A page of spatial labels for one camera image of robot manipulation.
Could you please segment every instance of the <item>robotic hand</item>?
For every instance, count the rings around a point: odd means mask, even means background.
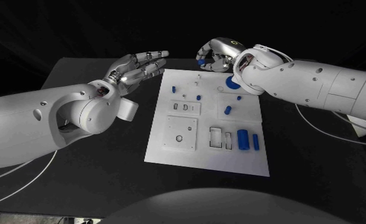
[[[127,55],[103,80],[0,97],[0,167],[12,166],[103,133],[116,117],[133,121],[124,96],[165,72],[168,51]]]
[[[205,64],[209,50],[214,64]],[[277,54],[287,58],[287,63]],[[247,49],[229,38],[212,39],[196,59],[202,69],[216,72],[225,72],[234,64],[234,76],[227,81],[231,88],[242,87],[254,95],[267,91],[296,104],[366,119],[366,72],[294,61],[276,49],[260,44]]]

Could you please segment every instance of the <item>black table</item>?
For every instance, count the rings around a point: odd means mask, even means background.
[[[64,58],[44,88],[101,79],[116,59]],[[169,59],[166,68],[201,70],[195,59]],[[294,199],[356,223],[366,221],[365,147],[317,132],[294,104],[260,96],[271,177],[146,163],[162,76],[144,81],[127,99],[140,104],[133,122],[116,119],[100,135],[59,150],[35,183],[0,202],[0,211],[107,217],[139,200],[191,188],[242,188]],[[352,126],[329,111],[300,107],[325,131],[356,139]],[[39,174],[52,154],[0,179],[0,198]],[[0,169],[5,173],[12,168]]]

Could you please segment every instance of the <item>white board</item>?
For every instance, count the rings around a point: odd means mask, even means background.
[[[258,97],[242,88],[227,87],[225,81],[229,76],[232,76],[229,73],[166,69],[146,162],[270,176]],[[191,109],[186,110],[188,113],[179,109],[179,112],[175,111],[172,105],[176,102],[172,101],[180,101],[180,105],[188,103],[191,107],[199,107],[198,103],[201,103],[201,112],[192,112]],[[229,115],[225,115],[222,110],[227,105],[232,107]],[[193,133],[193,131],[185,131],[188,127],[185,123],[176,131],[169,130],[168,117],[178,117],[179,121],[182,117],[189,118],[191,122],[195,120],[198,131],[196,137],[191,137],[188,144],[191,151],[188,151],[188,146],[179,149],[178,144],[183,143],[185,138],[180,142],[170,141],[172,144],[176,144],[172,147],[163,145],[169,141],[168,138],[175,139],[178,130]],[[222,148],[211,147],[211,128],[221,128]],[[241,129],[247,129],[250,133],[251,149],[245,151],[238,148],[238,130]],[[258,135],[260,151],[254,150],[253,134]],[[227,141],[231,141],[231,150],[227,149]]]

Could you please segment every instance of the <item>blue object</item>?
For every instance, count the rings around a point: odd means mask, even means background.
[[[258,135],[254,134],[254,150],[260,151],[260,142],[258,142]]]
[[[238,145],[240,150],[250,150],[250,137],[248,137],[248,131],[247,130],[238,130]]]
[[[199,60],[199,65],[206,64],[205,59]]]
[[[232,76],[228,77],[228,79],[227,79],[227,86],[228,86],[231,89],[238,89],[238,88],[241,87],[241,85],[237,84],[235,82],[232,82],[231,79],[232,79]]]
[[[227,110],[224,111],[224,113],[225,113],[227,115],[231,114],[231,106],[227,107]]]

